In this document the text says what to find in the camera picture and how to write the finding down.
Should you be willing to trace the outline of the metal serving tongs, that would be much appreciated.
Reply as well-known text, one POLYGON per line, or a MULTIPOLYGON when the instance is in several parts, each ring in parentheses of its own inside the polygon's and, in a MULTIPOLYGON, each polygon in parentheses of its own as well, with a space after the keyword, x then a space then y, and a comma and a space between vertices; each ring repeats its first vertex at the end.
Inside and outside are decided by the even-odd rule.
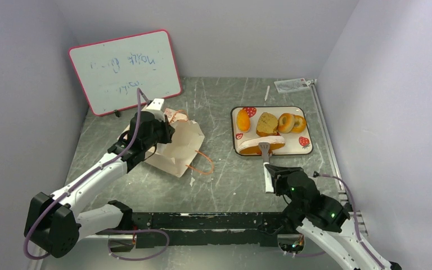
POLYGON ((274 188, 272 184, 272 177, 266 168, 266 165, 269 164, 269 150, 270 150, 270 144, 268 142, 260 142, 258 143, 258 147, 262 154, 263 159, 263 173, 264 173, 264 185, 265 185, 265 192, 267 194, 274 193, 274 188))

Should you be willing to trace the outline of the paper bag with orange handles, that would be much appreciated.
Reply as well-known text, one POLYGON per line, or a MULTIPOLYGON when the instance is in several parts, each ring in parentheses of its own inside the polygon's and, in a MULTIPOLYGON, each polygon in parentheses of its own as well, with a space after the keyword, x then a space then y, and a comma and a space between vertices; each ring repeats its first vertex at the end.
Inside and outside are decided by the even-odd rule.
POLYGON ((198 154, 203 154, 200 152, 200 147, 205 136, 199 124, 194 120, 190 120, 182 110, 165 109, 164 113, 170 125, 174 128, 172 143, 158 143, 147 151, 130 149, 128 154, 133 156, 134 159, 128 164, 128 167, 134 163, 144 162, 178 178, 183 176, 188 168, 200 174, 211 174, 214 170, 212 161, 210 162, 211 169, 208 172, 191 166, 193 159, 198 154))

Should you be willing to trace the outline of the strawberry print tray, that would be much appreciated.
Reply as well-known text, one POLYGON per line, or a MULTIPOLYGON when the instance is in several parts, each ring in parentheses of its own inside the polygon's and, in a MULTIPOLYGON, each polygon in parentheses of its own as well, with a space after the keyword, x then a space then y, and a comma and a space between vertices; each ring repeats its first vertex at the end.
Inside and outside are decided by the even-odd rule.
MULTIPOLYGON (((244 107, 244 108, 234 107, 231 110, 231 124, 232 124, 232 133, 233 133, 233 148, 235 149, 235 152, 236 152, 236 147, 239 146, 240 143, 246 140, 260 137, 256 134, 256 126, 259 117, 264 112, 273 114, 276 117, 281 116, 283 113, 290 113, 293 115, 300 115, 305 117, 303 110, 296 106, 256 106, 256 107, 251 106, 251 107, 244 107), (236 125, 236 116, 241 109, 245 109, 246 111, 248 111, 250 116, 251 126, 248 132, 241 132, 236 125)), ((311 135, 307 127, 301 133, 291 133, 291 132, 286 134, 278 133, 275 136, 282 136, 285 139, 286 144, 284 147, 274 150, 274 152, 272 153, 273 155, 279 155, 279 156, 306 155, 306 154, 310 154, 313 150, 311 135)))

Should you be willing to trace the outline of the yellow fake bread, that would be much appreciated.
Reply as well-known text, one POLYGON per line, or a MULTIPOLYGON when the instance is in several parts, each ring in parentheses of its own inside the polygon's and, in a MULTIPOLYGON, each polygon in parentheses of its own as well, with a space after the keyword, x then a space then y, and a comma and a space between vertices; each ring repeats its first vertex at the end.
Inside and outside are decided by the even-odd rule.
POLYGON ((278 118, 268 112, 262 113, 256 125, 256 134, 261 137, 275 136, 278 131, 278 118))

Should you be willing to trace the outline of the yellow fake doughnut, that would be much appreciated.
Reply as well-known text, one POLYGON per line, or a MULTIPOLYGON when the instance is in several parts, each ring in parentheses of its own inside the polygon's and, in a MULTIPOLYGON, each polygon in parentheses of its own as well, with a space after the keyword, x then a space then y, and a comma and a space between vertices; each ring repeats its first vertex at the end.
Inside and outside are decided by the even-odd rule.
POLYGON ((291 133, 301 133, 307 127, 307 121, 303 116, 294 115, 295 123, 293 128, 291 129, 291 133))
POLYGON ((280 133, 290 133, 295 125, 295 116, 290 113, 283 113, 278 119, 277 130, 280 133))

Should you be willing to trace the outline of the orange fake bread piece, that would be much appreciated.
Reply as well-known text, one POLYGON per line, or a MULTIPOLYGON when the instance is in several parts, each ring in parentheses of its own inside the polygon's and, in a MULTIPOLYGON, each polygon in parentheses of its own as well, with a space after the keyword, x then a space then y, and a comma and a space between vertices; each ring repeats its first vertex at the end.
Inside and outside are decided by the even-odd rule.
POLYGON ((236 116, 236 125, 241 132, 248 132, 250 129, 250 117, 245 109, 241 109, 236 116))

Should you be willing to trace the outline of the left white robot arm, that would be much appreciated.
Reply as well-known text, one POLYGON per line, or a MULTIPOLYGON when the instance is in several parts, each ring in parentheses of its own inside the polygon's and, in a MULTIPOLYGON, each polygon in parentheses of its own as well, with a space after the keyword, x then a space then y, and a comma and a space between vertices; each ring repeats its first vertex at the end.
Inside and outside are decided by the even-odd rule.
POLYGON ((130 129, 93 167, 50 195, 35 195, 26 218, 24 255, 31 260, 60 258, 79 240, 97 232, 131 233, 133 210, 127 205, 113 200, 98 209, 83 209, 105 187, 142 163, 149 149, 171 143, 174 131, 164 112, 138 111, 130 129))

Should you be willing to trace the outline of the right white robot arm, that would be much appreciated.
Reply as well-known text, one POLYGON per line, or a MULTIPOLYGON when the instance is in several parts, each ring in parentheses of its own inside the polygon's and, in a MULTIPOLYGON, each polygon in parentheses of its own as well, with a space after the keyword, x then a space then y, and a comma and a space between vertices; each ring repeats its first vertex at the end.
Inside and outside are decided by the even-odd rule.
POLYGON ((383 258, 361 235, 356 217, 334 198, 319 192, 315 181, 300 167, 280 167, 264 163, 264 176, 271 181, 276 196, 286 196, 289 204, 268 234, 301 233, 311 239, 343 269, 400 269, 383 258))

